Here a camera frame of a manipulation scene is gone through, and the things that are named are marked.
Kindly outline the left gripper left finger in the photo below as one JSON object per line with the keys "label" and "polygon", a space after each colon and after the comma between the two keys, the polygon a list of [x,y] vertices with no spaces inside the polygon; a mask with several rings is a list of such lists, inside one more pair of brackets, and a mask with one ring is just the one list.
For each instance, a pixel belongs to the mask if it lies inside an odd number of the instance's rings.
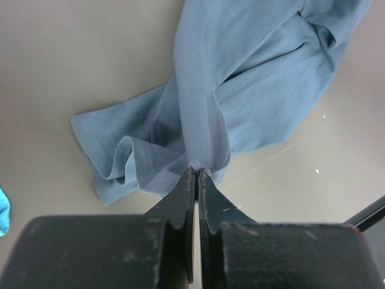
{"label": "left gripper left finger", "polygon": [[186,273],[187,283],[193,283],[194,267],[194,203],[196,173],[186,169],[175,188],[148,210],[146,217],[163,217],[179,236],[174,241],[180,245],[177,253]]}

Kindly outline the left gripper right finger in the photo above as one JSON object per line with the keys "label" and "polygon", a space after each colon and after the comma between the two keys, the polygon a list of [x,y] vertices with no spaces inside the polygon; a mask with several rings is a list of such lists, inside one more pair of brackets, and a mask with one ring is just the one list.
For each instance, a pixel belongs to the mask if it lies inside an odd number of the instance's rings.
{"label": "left gripper right finger", "polygon": [[205,168],[199,171],[197,177],[197,202],[202,287],[227,288],[226,248],[221,224],[254,225],[256,221],[243,213],[219,191],[211,172]]}

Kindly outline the slate blue t shirt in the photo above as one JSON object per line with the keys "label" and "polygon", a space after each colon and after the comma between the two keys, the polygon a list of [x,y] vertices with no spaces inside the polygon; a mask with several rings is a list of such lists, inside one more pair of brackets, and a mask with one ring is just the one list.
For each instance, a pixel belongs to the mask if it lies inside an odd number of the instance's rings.
{"label": "slate blue t shirt", "polygon": [[76,115],[109,205],[166,196],[187,168],[215,183],[235,155],[285,142],[328,89],[370,1],[185,1],[168,82]]}

